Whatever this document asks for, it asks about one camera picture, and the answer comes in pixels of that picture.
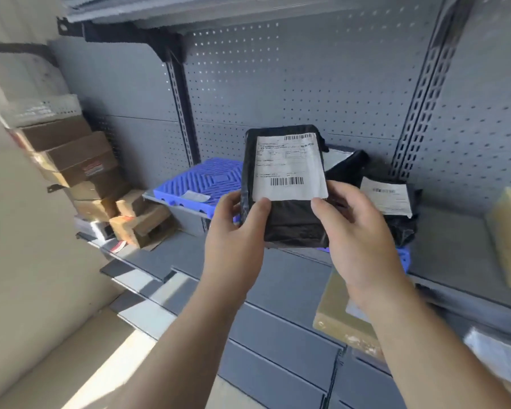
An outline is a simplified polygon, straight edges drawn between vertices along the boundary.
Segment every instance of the blue plastic tray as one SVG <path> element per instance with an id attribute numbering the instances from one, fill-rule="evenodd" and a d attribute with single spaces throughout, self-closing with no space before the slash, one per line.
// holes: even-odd
<path id="1" fill-rule="evenodd" d="M 325 251 L 329 253 L 329 248 L 316 248 L 320 251 Z M 411 250 L 409 247 L 396 248 L 397 254 L 399 254 L 399 259 L 401 260 L 401 265 L 405 272 L 409 271 L 409 267 L 411 266 Z"/>
<path id="2" fill-rule="evenodd" d="M 154 195 L 167 205 L 183 206 L 212 219 L 219 198 L 240 189 L 241 176 L 242 162 L 213 157 L 158 186 L 154 189 Z M 186 191 L 202 193 L 210 196 L 210 199 L 196 202 L 182 198 Z"/>

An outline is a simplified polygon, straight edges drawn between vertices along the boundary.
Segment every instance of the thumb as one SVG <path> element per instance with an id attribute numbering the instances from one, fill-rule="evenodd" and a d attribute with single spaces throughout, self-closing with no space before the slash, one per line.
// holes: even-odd
<path id="1" fill-rule="evenodd" d="M 314 215 L 321 221 L 330 239 L 338 236 L 339 232 L 351 226 L 351 223 L 337 208 L 321 198 L 313 198 L 311 208 Z"/>
<path id="2" fill-rule="evenodd" d="M 271 201 L 267 198 L 261 198 L 258 202 L 252 205 L 248 217 L 241 229 L 245 229 L 250 234 L 260 235 L 263 238 L 265 233 L 265 224 L 267 217 L 271 212 Z"/>

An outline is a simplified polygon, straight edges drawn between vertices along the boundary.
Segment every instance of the white wall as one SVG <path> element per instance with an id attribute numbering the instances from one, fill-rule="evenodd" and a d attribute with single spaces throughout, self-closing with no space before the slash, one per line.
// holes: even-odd
<path id="1" fill-rule="evenodd" d="M 54 38 L 58 14 L 60 0 L 0 0 L 0 42 Z M 45 66 L 0 54 L 0 105 L 65 90 Z M 70 201 L 45 186 L 0 126 L 0 395 L 117 295 L 102 255 L 75 239 Z"/>

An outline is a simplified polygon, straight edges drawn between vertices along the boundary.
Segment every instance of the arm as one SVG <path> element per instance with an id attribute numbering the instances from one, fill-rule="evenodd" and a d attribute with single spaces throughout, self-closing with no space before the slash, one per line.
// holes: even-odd
<path id="1" fill-rule="evenodd" d="M 236 312 L 263 262 L 270 201 L 254 204 L 238 228 L 239 200 L 240 192 L 232 192 L 219 201 L 195 293 L 110 408 L 205 407 Z"/>
<path id="2" fill-rule="evenodd" d="M 313 199 L 312 209 L 352 300 L 373 324 L 407 407 L 511 408 L 500 381 L 419 298 L 382 214 L 354 186 L 334 181 L 328 186 L 349 211 L 340 213 L 323 199 Z"/>

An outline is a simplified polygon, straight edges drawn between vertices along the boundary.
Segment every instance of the forearm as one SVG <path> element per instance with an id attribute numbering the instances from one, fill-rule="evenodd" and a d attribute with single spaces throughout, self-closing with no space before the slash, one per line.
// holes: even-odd
<path id="1" fill-rule="evenodd" d="M 511 408 L 511 396 L 409 282 L 366 313 L 409 409 Z"/>
<path id="2" fill-rule="evenodd" d="M 199 283 L 111 407 L 204 408 L 239 306 Z"/>

